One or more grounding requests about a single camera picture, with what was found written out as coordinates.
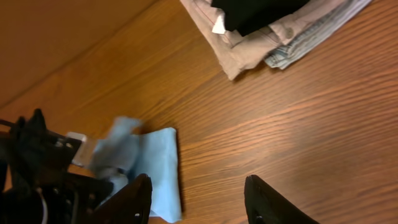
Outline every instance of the wooden table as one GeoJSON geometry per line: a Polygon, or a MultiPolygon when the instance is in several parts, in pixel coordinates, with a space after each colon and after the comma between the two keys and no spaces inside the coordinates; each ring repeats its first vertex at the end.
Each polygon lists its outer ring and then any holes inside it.
{"type": "Polygon", "coordinates": [[[288,69],[230,82],[182,5],[151,1],[48,73],[2,73],[0,117],[42,108],[94,138],[121,115],[175,127],[183,223],[246,223],[249,174],[321,223],[398,223],[397,46],[398,1],[374,0],[288,69]]]}

